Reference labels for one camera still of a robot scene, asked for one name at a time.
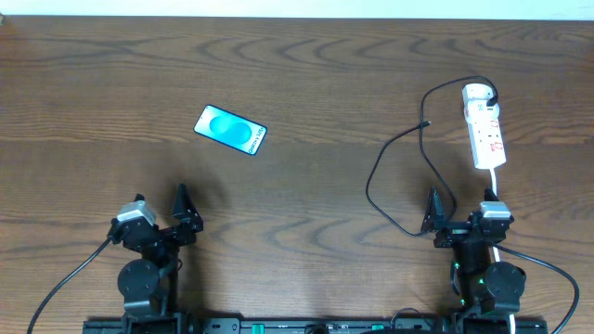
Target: cyan phone screen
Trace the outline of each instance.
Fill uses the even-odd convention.
[[[258,152],[266,135],[264,126],[211,105],[200,115],[194,131],[251,155]]]

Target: power cord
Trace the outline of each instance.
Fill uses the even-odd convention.
[[[398,227],[398,229],[400,229],[404,234],[406,234],[409,237],[421,237],[427,234],[426,232],[419,232],[419,233],[410,233],[408,231],[405,230],[404,227],[402,227],[399,223],[397,223],[394,219],[392,219],[392,217],[390,217],[388,215],[388,213],[384,212],[382,209],[380,209],[374,202],[373,200],[371,200],[371,197],[369,196],[369,185],[371,184],[371,178],[373,177],[373,174],[375,173],[375,170],[378,168],[378,165],[380,164],[380,160],[381,160],[381,156],[383,155],[383,152],[388,148],[388,146],[390,146],[390,144],[392,144],[396,139],[400,138],[401,136],[404,135],[408,135],[411,132],[415,131],[415,130],[419,130],[422,129],[425,126],[429,126],[431,124],[431,122],[421,122],[419,125],[410,128],[406,131],[404,131],[402,134],[395,136],[394,138],[388,140],[385,144],[383,144],[383,147],[380,150],[380,154],[378,155],[378,158],[375,161],[375,164],[373,165],[373,168],[371,169],[371,173],[369,174],[369,178],[368,178],[368,182],[365,185],[365,195],[368,197],[368,201],[369,204],[371,204],[371,206],[373,208],[375,208],[375,210],[377,210],[379,213],[381,213],[381,215],[383,215],[388,221],[390,221],[390,223],[394,224],[394,226]]]
[[[45,297],[44,301],[41,302],[41,304],[39,305],[39,307],[37,308],[37,311],[35,311],[35,314],[33,315],[33,318],[31,319],[31,323],[29,323],[29,329],[27,329],[27,334],[32,334],[33,333],[33,327],[35,327],[35,322],[37,322],[37,318],[39,317],[39,315],[42,313],[42,311],[44,311],[45,306],[49,303],[49,300],[52,299],[52,297],[54,297],[54,295],[56,294],[56,292],[58,292],[58,290],[60,290],[60,288],[62,288],[66,283],[68,283],[68,281],[70,281],[76,274],[78,274],[81,270],[83,270],[89,263],[91,263],[91,261],[95,260],[95,258],[103,251],[105,250],[106,247],[108,247],[108,245],[111,242],[111,238],[108,238],[107,240],[105,240],[101,246],[99,246],[99,248],[97,250],[95,250],[95,252],[93,254],[91,254],[91,256],[89,256],[88,259],[86,259],[86,261],[84,261],[83,263],[81,263],[81,265],[78,266],[78,268],[74,269],[71,273],[69,273],[66,277],[64,277],[64,279],[62,279],[61,282],[59,282],[56,287],[54,289],[52,289],[48,294],[47,297]]]
[[[423,319],[425,324],[427,324],[427,326],[429,326],[429,329],[433,329],[433,325],[429,321],[427,321],[427,319],[425,318],[425,315],[423,315],[421,312],[419,312],[416,308],[413,308],[413,307],[405,307],[405,308],[401,309],[400,311],[396,312],[396,314],[392,317],[392,320],[390,320],[391,328],[396,327],[396,323],[395,323],[396,319],[399,318],[400,315],[406,311],[416,312],[418,315],[420,315],[420,317]]]
[[[531,261],[533,263],[540,264],[540,265],[544,266],[545,268],[548,268],[554,272],[557,272],[557,273],[561,274],[563,277],[567,278],[567,280],[572,284],[572,286],[574,287],[574,301],[572,302],[572,306],[569,308],[569,311],[567,311],[567,314],[565,315],[565,317],[563,318],[561,323],[551,332],[551,334],[559,333],[565,327],[565,325],[567,325],[567,323],[569,322],[569,319],[572,317],[572,315],[574,315],[575,308],[577,307],[577,303],[579,302],[579,287],[577,286],[577,282],[575,281],[575,279],[571,275],[569,275],[565,271],[563,271],[561,268],[559,268],[553,264],[544,262],[542,260],[539,260],[537,258],[534,258],[530,255],[526,255],[526,254],[521,253],[516,250],[510,250],[509,248],[500,246],[489,239],[486,239],[485,241],[488,244],[490,244],[491,246],[499,249],[500,251],[505,251],[506,253],[517,256],[521,259]]]
[[[495,168],[490,168],[489,172],[491,173],[491,190],[493,190],[493,193],[495,194],[495,196],[497,196],[497,176],[495,174]],[[493,257],[495,258],[495,262],[500,262],[501,257],[499,257],[499,250],[497,249],[497,247],[492,247],[492,249],[493,249]],[[516,317],[515,317],[515,315],[510,315],[509,327],[510,327],[510,334],[516,334]]]

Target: white power strip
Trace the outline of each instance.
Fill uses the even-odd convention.
[[[467,84],[462,90],[474,167],[482,170],[496,168],[506,161],[499,129],[499,105],[488,107],[491,97],[493,90],[485,84]]]

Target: smartphone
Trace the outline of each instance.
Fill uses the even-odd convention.
[[[208,105],[196,122],[194,132],[244,153],[256,155],[267,129],[232,112]]]

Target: wooden table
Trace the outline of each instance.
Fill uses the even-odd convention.
[[[482,74],[500,92],[508,162],[499,195],[517,221],[504,245],[571,273],[566,329],[594,327],[594,23],[473,20],[6,18],[0,27],[0,333],[22,333],[45,295],[104,240],[135,193],[161,225],[185,182],[205,220],[181,252],[181,304],[263,316],[391,316],[459,306],[451,250],[408,238],[368,204],[379,149],[419,121],[423,94]],[[426,150],[477,207],[456,84],[426,106]],[[251,157],[192,128],[206,104],[268,127]],[[418,230],[438,181],[409,135],[371,196]],[[137,254],[101,256],[45,308],[36,332],[79,333],[120,316],[116,280]],[[573,291],[528,275],[520,315],[553,329]]]

